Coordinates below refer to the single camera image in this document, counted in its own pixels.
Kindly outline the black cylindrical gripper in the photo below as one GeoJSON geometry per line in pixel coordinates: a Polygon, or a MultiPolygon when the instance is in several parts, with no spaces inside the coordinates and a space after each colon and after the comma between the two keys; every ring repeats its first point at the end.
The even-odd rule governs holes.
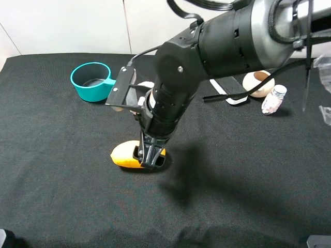
{"type": "Polygon", "coordinates": [[[140,145],[150,144],[150,147],[146,152],[142,146],[135,146],[132,156],[142,160],[144,165],[160,168],[166,160],[164,148],[191,102],[191,90],[176,83],[159,81],[153,88],[142,87],[147,93],[143,112],[137,114],[141,126],[140,145]]]}

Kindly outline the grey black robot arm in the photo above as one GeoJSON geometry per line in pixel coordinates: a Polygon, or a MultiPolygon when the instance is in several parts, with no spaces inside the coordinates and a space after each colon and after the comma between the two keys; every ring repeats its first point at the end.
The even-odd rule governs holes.
{"type": "Polygon", "coordinates": [[[143,168],[163,164],[161,152],[202,81],[282,67],[293,52],[330,41],[330,1],[234,1],[209,21],[168,5],[194,22],[161,45],[157,73],[138,114],[135,158],[143,168]]]}

